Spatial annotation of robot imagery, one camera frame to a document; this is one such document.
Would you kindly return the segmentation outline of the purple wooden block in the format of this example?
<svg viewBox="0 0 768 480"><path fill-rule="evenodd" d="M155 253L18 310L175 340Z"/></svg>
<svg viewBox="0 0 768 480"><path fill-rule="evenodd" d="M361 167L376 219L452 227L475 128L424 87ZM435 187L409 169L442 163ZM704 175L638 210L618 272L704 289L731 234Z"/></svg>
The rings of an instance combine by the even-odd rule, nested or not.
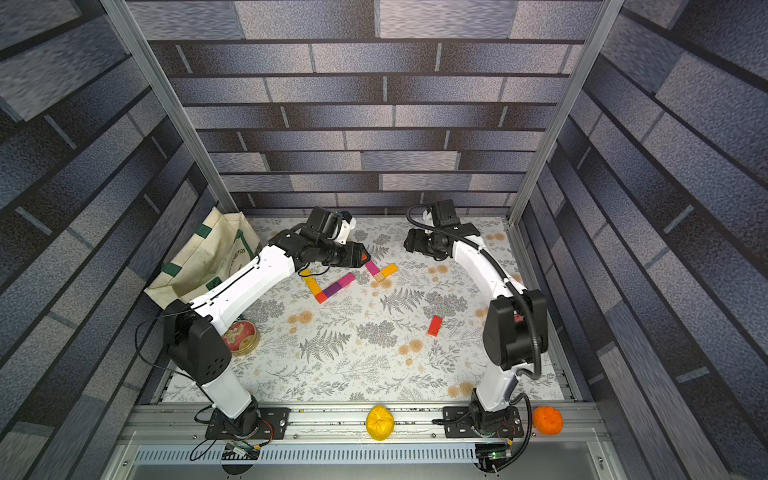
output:
<svg viewBox="0 0 768 480"><path fill-rule="evenodd" d="M342 289L342 286L339 283L333 283L330 286L328 286L324 291L324 295L326 297L331 297L334 294L336 294L339 290Z"/></svg>

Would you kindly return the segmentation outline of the yellow-orange wooden block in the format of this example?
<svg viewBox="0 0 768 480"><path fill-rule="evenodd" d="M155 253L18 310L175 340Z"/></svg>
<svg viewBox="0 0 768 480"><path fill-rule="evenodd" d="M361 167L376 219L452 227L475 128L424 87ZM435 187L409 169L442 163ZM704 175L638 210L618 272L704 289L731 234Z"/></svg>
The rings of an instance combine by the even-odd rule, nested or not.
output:
<svg viewBox="0 0 768 480"><path fill-rule="evenodd" d="M381 273L381 276L382 276L383 278L387 278L387 277L389 277L390 275L392 275L392 274L396 273L397 271L398 271L398 267L397 267L397 265L396 265L396 264L390 264L390 265L388 265L387 267L385 267L384 269L382 269L382 270L380 271L380 273Z"/></svg>

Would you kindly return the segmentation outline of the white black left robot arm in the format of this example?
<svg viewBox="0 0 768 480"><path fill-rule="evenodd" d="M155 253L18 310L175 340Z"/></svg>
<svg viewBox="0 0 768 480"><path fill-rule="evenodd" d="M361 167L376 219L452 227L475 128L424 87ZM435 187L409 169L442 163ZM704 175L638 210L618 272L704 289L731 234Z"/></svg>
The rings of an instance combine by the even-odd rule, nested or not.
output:
<svg viewBox="0 0 768 480"><path fill-rule="evenodd" d="M165 342L173 362L230 422L252 430L259 410L234 373L225 333L261 296L310 263L342 268L368 263L364 245L348 239L355 224L348 211L316 207L305 222L273 236L233 276L189 303L176 300L164 310Z"/></svg>

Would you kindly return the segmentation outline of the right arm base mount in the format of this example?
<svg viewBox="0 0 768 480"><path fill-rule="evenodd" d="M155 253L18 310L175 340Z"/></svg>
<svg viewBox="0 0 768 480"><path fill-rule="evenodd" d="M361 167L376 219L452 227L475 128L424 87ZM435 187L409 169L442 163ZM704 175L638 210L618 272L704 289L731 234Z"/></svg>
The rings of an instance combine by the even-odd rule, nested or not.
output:
<svg viewBox="0 0 768 480"><path fill-rule="evenodd" d="M502 438L516 439L524 437L524 429L519 410L510 406L496 412L486 412L481 408L444 407L442 417L432 423L442 426L447 438Z"/></svg>

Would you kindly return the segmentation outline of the red wooden block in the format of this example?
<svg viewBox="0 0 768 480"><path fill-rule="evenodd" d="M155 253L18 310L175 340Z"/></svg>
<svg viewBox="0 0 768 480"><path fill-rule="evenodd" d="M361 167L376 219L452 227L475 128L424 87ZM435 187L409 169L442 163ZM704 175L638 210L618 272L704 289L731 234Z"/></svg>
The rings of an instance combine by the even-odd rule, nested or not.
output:
<svg viewBox="0 0 768 480"><path fill-rule="evenodd" d="M442 326L443 319L439 316L433 316L430 325L427 330L427 334L432 337L437 337Z"/></svg>

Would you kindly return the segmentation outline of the yellow wooden block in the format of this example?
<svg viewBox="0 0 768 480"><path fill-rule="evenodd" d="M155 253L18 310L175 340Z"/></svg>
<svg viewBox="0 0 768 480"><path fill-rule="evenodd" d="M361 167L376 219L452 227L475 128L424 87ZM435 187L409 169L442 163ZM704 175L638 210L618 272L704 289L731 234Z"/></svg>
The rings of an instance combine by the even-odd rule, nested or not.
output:
<svg viewBox="0 0 768 480"><path fill-rule="evenodd" d="M314 288L316 286L316 281L314 279L314 275L308 270L305 269L300 272L300 277L305 281L305 283L311 287Z"/></svg>

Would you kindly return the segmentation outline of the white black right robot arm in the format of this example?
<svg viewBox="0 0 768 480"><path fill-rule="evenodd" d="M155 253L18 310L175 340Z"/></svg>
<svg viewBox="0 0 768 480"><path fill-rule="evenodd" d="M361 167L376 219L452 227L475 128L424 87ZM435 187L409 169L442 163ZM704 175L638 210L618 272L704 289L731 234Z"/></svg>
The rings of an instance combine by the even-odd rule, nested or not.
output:
<svg viewBox="0 0 768 480"><path fill-rule="evenodd" d="M412 206L406 219L412 228L404 248L436 261L454 260L488 301L482 343L489 365L471 394L468 421L478 434L489 436L506 425L510 409L525 398L517 390L521 379L542 376L542 354L549 346L546 299L505 270L477 227L460 220L451 200Z"/></svg>

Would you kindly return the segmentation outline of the magenta wooden block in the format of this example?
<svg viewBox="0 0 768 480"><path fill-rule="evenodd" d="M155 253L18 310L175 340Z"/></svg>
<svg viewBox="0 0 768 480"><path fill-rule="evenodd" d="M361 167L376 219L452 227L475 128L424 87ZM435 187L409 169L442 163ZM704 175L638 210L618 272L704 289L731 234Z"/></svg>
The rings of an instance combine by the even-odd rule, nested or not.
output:
<svg viewBox="0 0 768 480"><path fill-rule="evenodd" d="M345 288L347 285L351 284L355 279L356 277L353 273L347 273L341 279L338 280L338 284L342 288Z"/></svg>

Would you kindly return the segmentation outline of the orange-yellow wooden block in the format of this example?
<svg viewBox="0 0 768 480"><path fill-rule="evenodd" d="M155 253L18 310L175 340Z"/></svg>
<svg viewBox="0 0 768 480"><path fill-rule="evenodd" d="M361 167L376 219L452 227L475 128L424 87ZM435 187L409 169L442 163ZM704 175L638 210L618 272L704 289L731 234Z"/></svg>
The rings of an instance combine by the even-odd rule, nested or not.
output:
<svg viewBox="0 0 768 480"><path fill-rule="evenodd" d="M314 277L308 277L305 282L307 283L310 291L314 296L320 295L323 293L323 289L319 286L317 281Z"/></svg>

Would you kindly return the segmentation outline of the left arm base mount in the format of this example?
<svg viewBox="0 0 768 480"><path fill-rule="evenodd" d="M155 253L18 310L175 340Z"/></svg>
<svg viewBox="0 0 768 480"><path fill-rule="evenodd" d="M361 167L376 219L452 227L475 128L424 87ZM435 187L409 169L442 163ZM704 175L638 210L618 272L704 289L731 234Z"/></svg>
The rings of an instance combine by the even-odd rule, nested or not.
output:
<svg viewBox="0 0 768 480"><path fill-rule="evenodd" d="M289 408L249 407L236 419L214 409L207 422L207 440L282 440L288 424Z"/></svg>

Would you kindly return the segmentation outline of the pink wooden block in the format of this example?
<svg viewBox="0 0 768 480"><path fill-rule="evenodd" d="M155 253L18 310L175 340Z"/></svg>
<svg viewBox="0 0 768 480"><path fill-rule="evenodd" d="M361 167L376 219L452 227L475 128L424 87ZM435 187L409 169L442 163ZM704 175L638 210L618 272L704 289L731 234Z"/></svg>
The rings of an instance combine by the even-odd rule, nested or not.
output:
<svg viewBox="0 0 768 480"><path fill-rule="evenodd" d="M371 274L371 275L372 275L374 278L379 278L379 277L381 276L381 271L380 271L380 269L379 269L379 268L378 268L378 267L375 265L375 263L374 263L373 261L368 261L368 262L365 264L365 267L366 267L366 269L369 271L369 273L370 273L370 274Z"/></svg>

